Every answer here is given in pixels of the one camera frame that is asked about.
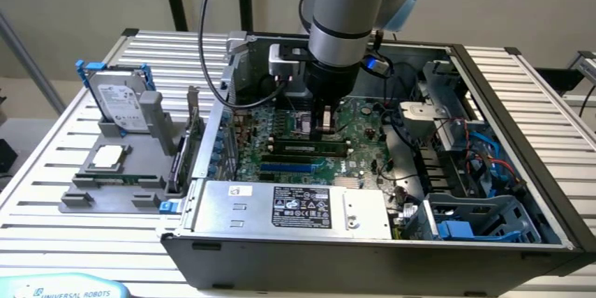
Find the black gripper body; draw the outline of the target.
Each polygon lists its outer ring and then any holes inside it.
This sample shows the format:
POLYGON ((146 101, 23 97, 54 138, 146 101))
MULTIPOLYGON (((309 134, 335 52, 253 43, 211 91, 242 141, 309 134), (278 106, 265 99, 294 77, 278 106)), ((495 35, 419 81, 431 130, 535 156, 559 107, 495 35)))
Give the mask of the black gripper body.
POLYGON ((314 99, 323 103, 337 103, 351 91, 359 66, 334 67, 322 62, 306 63, 306 88, 314 99))

